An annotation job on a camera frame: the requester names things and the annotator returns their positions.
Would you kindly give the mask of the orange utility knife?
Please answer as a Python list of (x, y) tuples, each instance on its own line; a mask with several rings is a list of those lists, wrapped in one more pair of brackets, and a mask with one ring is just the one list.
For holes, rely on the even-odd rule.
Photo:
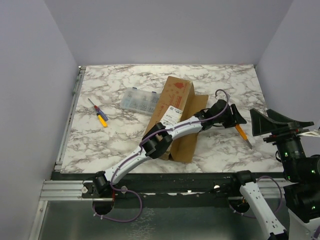
[(240, 134), (240, 136), (242, 137), (242, 139), (246, 142), (246, 144), (248, 145), (248, 147), (252, 150), (253, 146), (250, 143), (245, 131), (241, 128), (241, 126), (239, 124), (235, 125), (235, 129), (238, 131), (238, 133)]

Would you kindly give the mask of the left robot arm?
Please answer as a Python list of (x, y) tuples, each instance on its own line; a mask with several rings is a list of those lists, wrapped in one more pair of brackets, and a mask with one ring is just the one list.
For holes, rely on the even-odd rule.
[(223, 99), (219, 99), (212, 107), (202, 109), (181, 122), (169, 125), (158, 122), (147, 132), (130, 155), (116, 165), (95, 174), (92, 180), (93, 191), (101, 198), (106, 197), (111, 192), (112, 186), (126, 174), (150, 159), (161, 157), (176, 139), (209, 130), (216, 124), (221, 124), (227, 129), (246, 123), (236, 105), (229, 104), (228, 100)]

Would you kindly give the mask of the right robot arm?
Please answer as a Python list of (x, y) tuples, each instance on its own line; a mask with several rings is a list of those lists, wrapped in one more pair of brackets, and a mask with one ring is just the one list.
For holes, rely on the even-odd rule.
[(289, 213), (289, 229), (277, 219), (264, 199), (257, 181), (248, 170), (236, 173), (229, 189), (248, 202), (262, 230), (264, 240), (318, 240), (320, 238), (320, 156), (307, 157), (301, 135), (309, 133), (312, 121), (298, 121), (272, 109), (266, 114), (250, 110), (252, 134), (277, 147), (283, 175), (290, 185), (284, 186)]

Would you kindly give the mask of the brown cardboard express box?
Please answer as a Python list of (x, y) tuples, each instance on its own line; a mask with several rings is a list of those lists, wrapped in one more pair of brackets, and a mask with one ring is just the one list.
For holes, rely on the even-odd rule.
[[(169, 76), (145, 131), (148, 132), (158, 122), (167, 126), (187, 120), (206, 108), (208, 98), (207, 94), (195, 93), (192, 81)], [(191, 163), (197, 140), (196, 133), (174, 140), (160, 158), (180, 163)]]

